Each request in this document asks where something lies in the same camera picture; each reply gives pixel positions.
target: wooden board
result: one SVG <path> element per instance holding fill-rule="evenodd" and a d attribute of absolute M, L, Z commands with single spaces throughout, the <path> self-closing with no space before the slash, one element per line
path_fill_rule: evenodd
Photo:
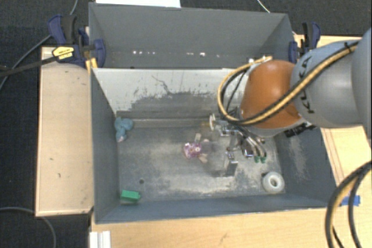
<path fill-rule="evenodd" d="M 43 48 L 43 59 L 51 49 Z M 88 86 L 81 67 L 57 62 L 41 67 L 37 216 L 87 213 L 93 206 Z"/>

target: yellow cable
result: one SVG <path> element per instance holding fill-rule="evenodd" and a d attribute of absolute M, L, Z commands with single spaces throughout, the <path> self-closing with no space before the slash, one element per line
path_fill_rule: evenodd
<path fill-rule="evenodd" d="M 237 69 L 235 69 L 235 70 L 233 70 L 232 72 L 228 73 L 227 76 L 224 77 L 224 79 L 222 80 L 221 84 L 219 85 L 219 87 L 218 87 L 218 89 L 217 89 L 217 104 L 218 104 L 218 106 L 219 106 L 219 108 L 220 108 L 221 113 L 222 113 L 222 114 L 223 114 L 227 119 L 232 120 L 232 121 L 239 121 L 239 119 L 230 116 L 230 115 L 226 112 L 226 110 L 225 110 L 225 108 L 224 108 L 224 106 L 223 106 L 223 104 L 222 104 L 220 94 L 221 94 L 221 89 L 222 89 L 223 85 L 225 84 L 225 82 L 226 82 L 230 77 L 232 77 L 234 74 L 236 74 L 236 73 L 238 73 L 238 72 L 240 72 L 240 71 L 243 71 L 243 70 L 249 69 L 249 68 L 250 68 L 251 66 L 253 66 L 254 64 L 267 62 L 267 61 L 271 60 L 272 58 L 273 58 L 272 56 L 262 57 L 262 58 L 260 58 L 260 59 L 258 59 L 258 60 L 255 60 L 255 61 L 250 62 L 250 63 L 247 63 L 247 64 L 245 64 L 245 65 L 243 65 L 243 66 L 241 66 L 241 67 L 238 67 Z"/>
<path fill-rule="evenodd" d="M 288 102 L 290 102 L 294 97 L 296 97 L 310 82 L 311 80 L 317 76 L 319 73 L 321 73 L 326 67 L 328 67 L 329 65 L 331 65 L 332 63 L 336 62 L 337 60 L 340 60 L 341 58 L 345 57 L 346 55 L 354 52 L 356 49 L 356 45 L 352 46 L 351 48 L 346 48 L 345 50 L 331 56 L 330 58 L 328 58 L 327 60 L 323 61 L 322 63 L 320 63 L 318 66 L 316 66 L 313 70 L 311 70 L 309 72 L 309 75 L 306 76 L 306 78 L 304 78 L 298 85 L 295 89 L 293 89 L 293 91 L 288 94 L 285 98 L 283 98 L 281 101 L 279 101 L 275 106 L 273 106 L 271 109 L 269 109 L 268 111 L 266 111 L 265 113 L 263 113 L 262 115 L 259 115 L 259 116 L 256 116 L 256 117 L 253 117 L 252 119 L 250 120 L 246 120 L 246 121 L 243 121 L 243 122 L 240 122 L 241 125 L 252 125 L 252 124 L 255 124 L 257 122 L 260 122 L 270 116 L 272 116 L 274 113 L 276 113 L 278 110 L 282 109 Z M 229 73 L 224 79 L 223 81 L 221 82 L 218 90 L 217 90 L 217 104 L 219 106 L 219 109 L 222 113 L 222 115 L 227 118 L 228 120 L 231 120 L 231 121 L 240 121 L 240 119 L 237 119 L 235 117 L 232 117 L 230 116 L 225 108 L 223 107 L 223 104 L 221 102 L 221 99 L 220 99 L 220 94 L 221 94 L 221 89 L 224 85 L 224 83 L 231 77 L 233 76 L 234 74 L 236 74 L 237 72 L 241 71 L 241 70 L 245 70 L 249 67 L 251 67 L 253 64 L 256 64 L 256 63 L 262 63 L 262 62 L 266 62 L 268 61 L 267 59 L 265 58 L 262 58 L 262 59 L 259 59 L 259 60 L 256 60 L 254 61 L 253 63 L 248 63 L 244 66 L 241 66 L 239 68 L 237 68 L 236 70 L 232 71 L 231 73 Z"/>
<path fill-rule="evenodd" d="M 337 198 L 335 200 L 335 203 L 334 203 L 333 208 L 332 208 L 332 211 L 331 211 L 331 216 L 330 216 L 330 222 L 331 222 L 331 224 L 330 224 L 330 235 L 333 235 L 333 233 L 332 233 L 333 219 L 334 219 L 336 210 L 339 207 L 339 205 L 341 204 L 341 202 L 344 199 L 344 197 L 346 197 L 350 193 L 350 191 L 353 189 L 354 184 L 355 184 L 355 182 L 356 182 L 357 179 L 358 179 L 358 176 L 356 176 L 353 180 L 351 180 L 343 188 L 343 190 L 340 191 L 339 195 L 337 196 Z M 333 236 L 331 239 L 332 239 L 332 243 L 333 243 L 334 247 L 336 247 L 336 244 L 337 243 L 336 243 L 335 237 Z"/>

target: wooden table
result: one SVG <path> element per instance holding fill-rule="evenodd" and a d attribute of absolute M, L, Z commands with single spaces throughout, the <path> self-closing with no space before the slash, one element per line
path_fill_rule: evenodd
<path fill-rule="evenodd" d="M 319 46 L 333 41 L 355 39 L 322 37 Z M 88 96 L 84 82 L 87 73 L 74 66 L 63 66 L 66 80 L 53 89 L 54 77 L 48 77 L 47 67 L 41 75 L 41 124 L 39 138 L 38 175 L 35 211 L 37 215 L 87 213 L 93 206 L 91 148 L 84 142 L 88 129 Z M 65 90 L 66 100 L 58 106 L 71 108 L 79 102 L 77 114 L 70 117 L 53 113 L 53 93 Z M 46 131 L 57 131 L 51 139 Z M 371 149 L 362 127 L 322 129 L 337 183 L 355 168 L 371 159 Z M 356 229 L 363 247 L 372 247 L 371 175 L 363 181 L 359 193 L 361 205 L 355 208 Z M 111 231 L 111 243 L 117 247 L 327 247 L 324 219 L 325 209 L 295 210 L 272 213 L 231 215 L 187 220 L 163 220 L 95 225 L 92 231 Z M 348 228 L 347 207 L 340 207 L 335 227 L 345 247 L 353 247 Z"/>

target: green block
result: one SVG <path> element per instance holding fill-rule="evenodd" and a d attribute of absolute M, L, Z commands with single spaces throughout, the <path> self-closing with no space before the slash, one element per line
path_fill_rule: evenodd
<path fill-rule="evenodd" d="M 128 191 L 128 190 L 123 190 L 121 192 L 120 198 L 122 200 L 126 200 L 127 202 L 137 202 L 140 200 L 141 195 L 137 191 Z"/>

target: gray bin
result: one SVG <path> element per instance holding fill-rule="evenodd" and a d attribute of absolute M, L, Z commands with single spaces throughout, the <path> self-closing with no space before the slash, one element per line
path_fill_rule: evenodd
<path fill-rule="evenodd" d="M 325 207 L 335 188 L 319 129 L 266 140 L 265 164 L 240 152 L 224 176 L 226 138 L 208 129 L 228 68 L 249 58 L 287 59 L 288 16 L 230 10 L 90 4 L 91 40 L 103 38 L 105 67 L 91 73 L 96 223 L 163 220 Z M 235 102 L 244 84 L 235 95 Z M 115 117 L 134 120 L 116 143 Z M 196 133 L 208 162 L 187 160 Z M 268 195 L 262 175 L 277 171 L 285 190 Z M 122 204 L 121 190 L 138 191 Z"/>

